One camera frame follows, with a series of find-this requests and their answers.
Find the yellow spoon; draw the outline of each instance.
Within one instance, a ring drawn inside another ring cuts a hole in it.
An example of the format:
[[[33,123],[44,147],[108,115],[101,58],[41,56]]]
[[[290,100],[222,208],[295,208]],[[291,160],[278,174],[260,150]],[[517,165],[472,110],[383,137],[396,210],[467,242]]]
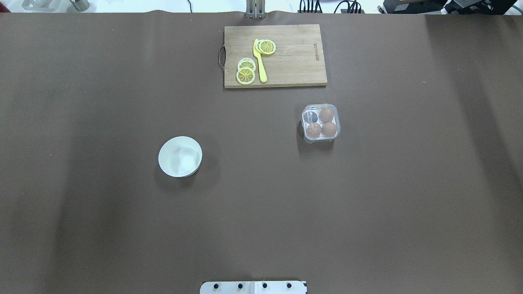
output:
[[[260,74],[260,82],[265,83],[267,82],[267,74],[265,73],[265,68],[263,67],[262,55],[256,48],[256,43],[258,43],[258,39],[254,40],[253,55],[258,59],[258,73]]]

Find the cutting board handle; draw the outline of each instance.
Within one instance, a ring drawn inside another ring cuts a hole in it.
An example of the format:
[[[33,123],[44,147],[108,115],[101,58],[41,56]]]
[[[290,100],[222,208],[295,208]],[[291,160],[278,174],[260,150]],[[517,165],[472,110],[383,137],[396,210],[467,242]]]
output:
[[[227,52],[225,51],[225,43],[223,43],[220,50],[218,50],[218,64],[222,67],[223,71],[225,72],[225,57],[227,56]]]

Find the clear plastic egg container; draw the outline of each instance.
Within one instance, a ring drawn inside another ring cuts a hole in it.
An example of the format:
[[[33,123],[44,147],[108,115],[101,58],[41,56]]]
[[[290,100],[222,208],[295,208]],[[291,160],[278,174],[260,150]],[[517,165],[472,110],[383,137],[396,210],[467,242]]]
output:
[[[307,105],[301,114],[303,139],[305,142],[332,142],[342,130],[339,125],[338,109],[332,104]]]

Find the lemon slice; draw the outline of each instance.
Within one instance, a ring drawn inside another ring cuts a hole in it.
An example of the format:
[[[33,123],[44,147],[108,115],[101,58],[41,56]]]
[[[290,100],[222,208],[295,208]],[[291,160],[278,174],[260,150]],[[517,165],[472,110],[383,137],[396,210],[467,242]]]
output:
[[[240,70],[242,67],[250,67],[253,71],[255,71],[256,63],[254,63],[254,60],[250,58],[244,58],[238,61],[238,70]]]
[[[250,67],[242,67],[236,72],[236,80],[242,85],[249,85],[254,82],[254,70]]]
[[[271,55],[276,51],[276,44],[271,40],[259,40],[256,46],[261,54]]]

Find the white floor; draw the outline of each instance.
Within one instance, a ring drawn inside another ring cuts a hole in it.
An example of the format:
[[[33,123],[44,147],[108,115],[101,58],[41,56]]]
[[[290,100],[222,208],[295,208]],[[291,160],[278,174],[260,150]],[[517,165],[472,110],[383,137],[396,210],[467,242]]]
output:
[[[73,9],[69,0],[59,1],[54,12],[77,12]],[[164,10],[167,12],[190,12],[187,0],[88,0],[90,8],[85,12],[110,13],[110,12],[149,12],[152,10]],[[11,12],[35,12],[25,10],[22,7],[24,0],[0,0]],[[246,0],[191,0],[193,12],[244,12]],[[323,13],[332,13],[339,0],[321,0]],[[379,13],[378,5],[383,6],[383,0],[361,0],[361,6],[365,13]],[[266,0],[265,10],[284,12],[297,12],[300,6],[299,0]],[[347,4],[340,5],[345,9]],[[523,7],[523,0],[518,0],[516,6]],[[506,14],[520,15],[521,13],[511,8]]]

